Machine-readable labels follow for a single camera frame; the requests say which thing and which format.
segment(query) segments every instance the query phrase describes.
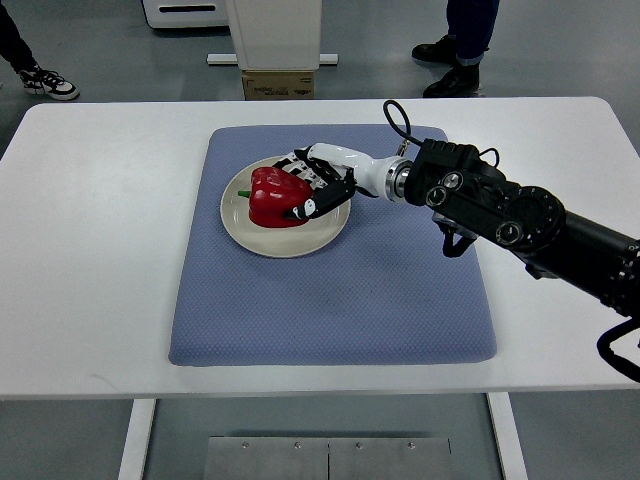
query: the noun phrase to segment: jeans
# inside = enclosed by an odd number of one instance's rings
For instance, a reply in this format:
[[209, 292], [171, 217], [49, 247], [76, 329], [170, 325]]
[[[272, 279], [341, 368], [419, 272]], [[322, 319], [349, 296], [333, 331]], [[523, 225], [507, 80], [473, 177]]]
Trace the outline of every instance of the jeans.
[[33, 70], [37, 65], [31, 49], [20, 37], [18, 28], [2, 5], [2, 0], [0, 0], [0, 56], [11, 64], [16, 73], [20, 70]]
[[449, 36], [456, 39], [456, 55], [462, 65], [480, 63], [489, 46], [500, 0], [449, 0]]

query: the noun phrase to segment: screw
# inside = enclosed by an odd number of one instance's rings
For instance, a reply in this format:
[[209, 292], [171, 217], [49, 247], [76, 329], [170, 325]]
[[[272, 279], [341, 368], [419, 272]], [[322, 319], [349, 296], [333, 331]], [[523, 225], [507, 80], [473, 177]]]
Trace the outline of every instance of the screw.
[[442, 205], [447, 199], [447, 191], [444, 187], [433, 187], [427, 194], [427, 205], [437, 207]]
[[496, 241], [500, 245], [513, 245], [523, 236], [522, 227], [513, 221], [507, 221], [496, 229]]
[[450, 173], [449, 175], [444, 177], [442, 184], [447, 188], [458, 188], [458, 186], [460, 185], [460, 175], [455, 172]]

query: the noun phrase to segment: white sneaker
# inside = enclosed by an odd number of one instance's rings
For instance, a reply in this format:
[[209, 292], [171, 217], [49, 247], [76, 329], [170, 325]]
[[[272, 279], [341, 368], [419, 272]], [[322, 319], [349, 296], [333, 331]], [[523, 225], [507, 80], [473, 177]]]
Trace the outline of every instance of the white sneaker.
[[33, 71], [21, 70], [20, 79], [25, 92], [32, 95], [46, 93], [56, 100], [73, 100], [80, 95], [75, 85], [62, 78], [58, 72], [43, 70], [39, 66]]

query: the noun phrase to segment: plate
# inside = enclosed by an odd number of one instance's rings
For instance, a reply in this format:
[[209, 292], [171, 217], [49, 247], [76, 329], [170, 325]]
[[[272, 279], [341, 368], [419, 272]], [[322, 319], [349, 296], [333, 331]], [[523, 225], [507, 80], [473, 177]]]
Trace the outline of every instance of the plate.
[[247, 250], [273, 258], [292, 258], [321, 249], [338, 236], [347, 223], [351, 201], [299, 227], [265, 228], [249, 219], [249, 200], [238, 190], [251, 190], [251, 172], [268, 167], [282, 157], [270, 157], [249, 165], [227, 185], [220, 202], [222, 223], [231, 238]]

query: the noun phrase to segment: black shoe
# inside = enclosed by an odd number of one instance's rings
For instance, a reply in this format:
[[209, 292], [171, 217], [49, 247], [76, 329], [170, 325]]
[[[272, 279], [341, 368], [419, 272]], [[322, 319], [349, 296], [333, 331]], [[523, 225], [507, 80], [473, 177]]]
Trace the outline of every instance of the black shoe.
[[47, 94], [56, 100], [73, 100], [80, 94], [75, 85], [58, 75], [58, 72], [43, 70], [37, 65], [30, 71], [21, 70], [19, 75], [24, 91], [32, 95]]
[[456, 63], [456, 40], [445, 35], [436, 43], [422, 43], [413, 47], [411, 56], [421, 62]]
[[480, 88], [479, 65], [464, 67], [460, 64], [444, 74], [442, 80], [429, 85], [422, 93], [423, 98], [468, 97]]

